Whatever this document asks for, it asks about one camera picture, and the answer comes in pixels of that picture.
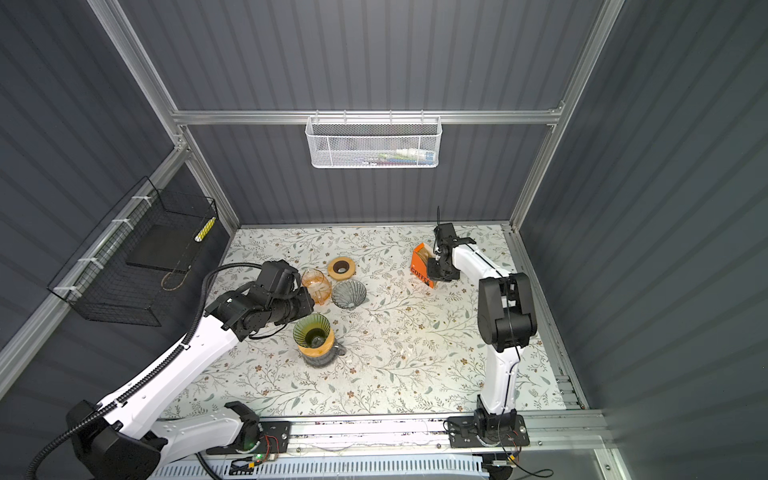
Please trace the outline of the orange glass carafe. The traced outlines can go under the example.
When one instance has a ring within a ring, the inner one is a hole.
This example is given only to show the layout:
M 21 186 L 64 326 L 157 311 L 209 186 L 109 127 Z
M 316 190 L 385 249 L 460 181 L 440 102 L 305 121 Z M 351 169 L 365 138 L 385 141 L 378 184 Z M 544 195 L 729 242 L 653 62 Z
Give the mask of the orange glass carafe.
M 331 299 L 332 285 L 322 271 L 307 269 L 302 273 L 301 281 L 316 305 L 325 305 Z

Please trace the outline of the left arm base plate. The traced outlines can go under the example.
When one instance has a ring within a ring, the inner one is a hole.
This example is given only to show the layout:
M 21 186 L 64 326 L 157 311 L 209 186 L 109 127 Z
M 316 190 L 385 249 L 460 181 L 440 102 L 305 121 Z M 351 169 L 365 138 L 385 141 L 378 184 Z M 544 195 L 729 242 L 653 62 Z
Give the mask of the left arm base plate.
M 291 427 L 288 421 L 246 422 L 227 449 L 239 454 L 285 453 Z

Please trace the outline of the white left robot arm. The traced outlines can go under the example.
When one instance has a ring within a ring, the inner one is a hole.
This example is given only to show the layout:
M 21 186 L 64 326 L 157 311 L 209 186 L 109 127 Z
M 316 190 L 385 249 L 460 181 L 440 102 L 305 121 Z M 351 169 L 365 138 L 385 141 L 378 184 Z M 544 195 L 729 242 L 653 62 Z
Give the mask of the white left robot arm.
M 96 403 L 67 415 L 77 459 L 96 479 L 147 479 L 157 469 L 211 448 L 260 455 L 268 443 L 259 416 L 240 401 L 212 414 L 165 420 L 170 403 L 206 368 L 270 325 L 308 316 L 314 301 L 284 260 L 257 265 L 258 276 L 204 301 L 190 329 L 145 370 Z

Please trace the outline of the grey glass carafe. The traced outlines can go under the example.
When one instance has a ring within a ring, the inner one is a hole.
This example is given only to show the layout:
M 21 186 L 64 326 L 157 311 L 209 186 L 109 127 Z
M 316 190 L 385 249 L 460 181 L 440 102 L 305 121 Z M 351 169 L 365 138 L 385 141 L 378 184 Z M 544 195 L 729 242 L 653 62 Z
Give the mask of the grey glass carafe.
M 313 368 L 322 368 L 330 364 L 336 357 L 345 356 L 346 353 L 346 347 L 337 342 L 335 342 L 333 350 L 327 356 L 323 356 L 317 359 L 304 357 L 300 352 L 302 360 Z

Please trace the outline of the orange coffee filter pack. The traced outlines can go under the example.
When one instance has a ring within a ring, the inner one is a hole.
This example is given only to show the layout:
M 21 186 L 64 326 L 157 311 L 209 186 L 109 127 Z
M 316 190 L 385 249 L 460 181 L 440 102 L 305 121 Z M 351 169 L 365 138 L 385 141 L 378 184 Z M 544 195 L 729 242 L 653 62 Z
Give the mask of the orange coffee filter pack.
M 412 252 L 410 271 L 422 283 L 434 289 L 436 282 L 428 276 L 428 262 L 434 258 L 432 249 L 425 243 L 419 244 Z

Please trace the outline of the green glass dripper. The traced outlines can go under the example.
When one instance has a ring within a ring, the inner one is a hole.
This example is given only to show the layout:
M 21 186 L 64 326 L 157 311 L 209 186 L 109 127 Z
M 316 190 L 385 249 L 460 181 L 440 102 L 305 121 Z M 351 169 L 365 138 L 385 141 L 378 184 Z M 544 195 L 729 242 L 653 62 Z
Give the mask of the green glass dripper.
M 313 313 L 295 322 L 292 335 L 298 346 L 308 346 L 312 338 L 327 337 L 330 333 L 329 320 L 321 314 Z

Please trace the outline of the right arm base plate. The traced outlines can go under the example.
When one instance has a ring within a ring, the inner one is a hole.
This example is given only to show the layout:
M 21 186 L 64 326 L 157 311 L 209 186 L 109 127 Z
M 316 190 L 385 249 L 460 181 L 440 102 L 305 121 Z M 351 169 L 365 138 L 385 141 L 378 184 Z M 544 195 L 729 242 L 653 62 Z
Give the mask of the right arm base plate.
M 530 445 L 524 418 L 515 413 L 491 417 L 453 416 L 443 421 L 452 448 L 522 448 Z

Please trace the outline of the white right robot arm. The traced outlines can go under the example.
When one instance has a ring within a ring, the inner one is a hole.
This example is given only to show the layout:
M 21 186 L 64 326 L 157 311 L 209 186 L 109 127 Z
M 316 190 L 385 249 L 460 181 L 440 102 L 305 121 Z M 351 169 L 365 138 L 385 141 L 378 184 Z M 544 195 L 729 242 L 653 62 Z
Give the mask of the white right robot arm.
M 431 280 L 468 277 L 478 288 L 477 328 L 487 347 L 485 382 L 474 412 L 475 431 L 496 440 L 515 427 L 515 393 L 523 350 L 537 333 L 530 278 L 491 260 L 474 239 L 457 235 L 451 223 L 434 228 Z

